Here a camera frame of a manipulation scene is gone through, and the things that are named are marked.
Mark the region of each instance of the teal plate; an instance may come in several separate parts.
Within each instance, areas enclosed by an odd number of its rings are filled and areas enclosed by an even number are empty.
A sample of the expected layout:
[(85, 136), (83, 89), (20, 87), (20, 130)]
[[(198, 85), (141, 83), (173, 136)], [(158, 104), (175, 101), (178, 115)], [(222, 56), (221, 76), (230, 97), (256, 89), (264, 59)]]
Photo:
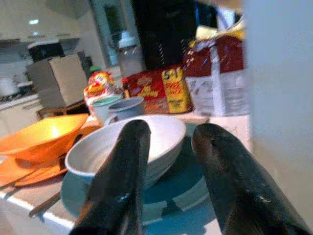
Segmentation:
[[(73, 216), (78, 217), (88, 185), (68, 172), (63, 179), (61, 200)], [(151, 188), (143, 191), (143, 225), (161, 221), (170, 214), (184, 212), (209, 196), (201, 166), (196, 162), (190, 137), (185, 137), (173, 166)]]

